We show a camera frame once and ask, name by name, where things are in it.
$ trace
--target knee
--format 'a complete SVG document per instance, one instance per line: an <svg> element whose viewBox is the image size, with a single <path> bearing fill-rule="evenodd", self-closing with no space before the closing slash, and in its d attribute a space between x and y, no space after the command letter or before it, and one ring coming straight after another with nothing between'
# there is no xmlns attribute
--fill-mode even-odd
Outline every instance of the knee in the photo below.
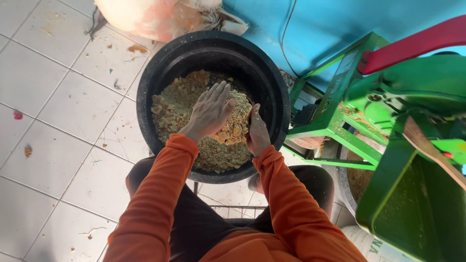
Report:
<svg viewBox="0 0 466 262"><path fill-rule="evenodd" d="M149 174L154 160L155 159L142 159L131 168L130 173L128 173L125 179L128 188L130 187L134 191L137 190L141 182Z"/></svg>
<svg viewBox="0 0 466 262"><path fill-rule="evenodd" d="M327 170L323 169L320 166L299 165L296 166L295 170L292 171L295 173L295 176L299 179L299 181L303 183L306 187L308 187L308 184L312 184L312 187L321 187L328 189L334 188L333 179L330 176L329 172L327 172Z"/></svg>

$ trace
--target green machine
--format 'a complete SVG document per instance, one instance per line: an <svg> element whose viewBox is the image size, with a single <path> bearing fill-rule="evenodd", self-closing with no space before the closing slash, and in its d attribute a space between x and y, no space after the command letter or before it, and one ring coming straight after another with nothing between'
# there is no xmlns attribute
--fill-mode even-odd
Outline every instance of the green machine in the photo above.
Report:
<svg viewBox="0 0 466 262"><path fill-rule="evenodd" d="M419 57L466 45L465 32L466 15L392 44L370 33L297 79L290 91L292 107L303 89L319 94L307 80L339 63L320 103L292 110L300 124L289 129L287 140L320 145L330 137L365 161L314 158L284 147L305 162L375 170L356 220L420 261L466 261L465 190L403 136L411 117L450 164L458 170L466 164L466 57ZM348 125L385 145L384 154Z"/></svg>

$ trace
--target hand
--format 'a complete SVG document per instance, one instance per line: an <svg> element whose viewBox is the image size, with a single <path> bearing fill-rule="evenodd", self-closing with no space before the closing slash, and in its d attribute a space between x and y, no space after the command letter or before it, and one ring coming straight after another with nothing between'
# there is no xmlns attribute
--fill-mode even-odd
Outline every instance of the hand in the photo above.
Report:
<svg viewBox="0 0 466 262"><path fill-rule="evenodd" d="M226 81L215 85L201 94L192 108L191 119L179 133L199 143L204 137L218 132L226 123L228 116L233 112L236 101L233 99L225 104L230 95L230 84Z"/></svg>
<svg viewBox="0 0 466 262"><path fill-rule="evenodd" d="M251 111L251 125L246 138L246 146L251 153L259 158L262 152L270 145L267 127L259 115L260 104L255 104Z"/></svg>

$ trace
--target orange shirt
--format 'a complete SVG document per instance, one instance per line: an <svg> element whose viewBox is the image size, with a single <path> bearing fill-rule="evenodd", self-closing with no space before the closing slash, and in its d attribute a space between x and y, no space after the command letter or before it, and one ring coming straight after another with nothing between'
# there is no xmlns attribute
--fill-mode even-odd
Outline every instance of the orange shirt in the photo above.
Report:
<svg viewBox="0 0 466 262"><path fill-rule="evenodd" d="M199 149L171 135L109 236L104 262L165 262L170 257L173 211ZM253 163L270 205L275 234L237 231L200 261L366 261L334 226L271 145Z"/></svg>

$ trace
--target dark pants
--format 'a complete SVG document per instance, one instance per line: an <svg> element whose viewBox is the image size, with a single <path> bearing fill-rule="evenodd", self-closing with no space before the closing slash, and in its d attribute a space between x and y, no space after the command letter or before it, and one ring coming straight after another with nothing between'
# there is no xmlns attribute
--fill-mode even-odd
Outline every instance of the dark pants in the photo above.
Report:
<svg viewBox="0 0 466 262"><path fill-rule="evenodd" d="M127 186L135 192L154 164L155 157L136 163L128 174ZM313 165L291 166L290 170L303 183L319 206L330 217L334 186L323 168ZM237 228L225 222L211 207L196 196L185 184L173 214L170 233L170 261L198 261L229 234L239 230L274 233L270 209L267 207L251 224Z"/></svg>

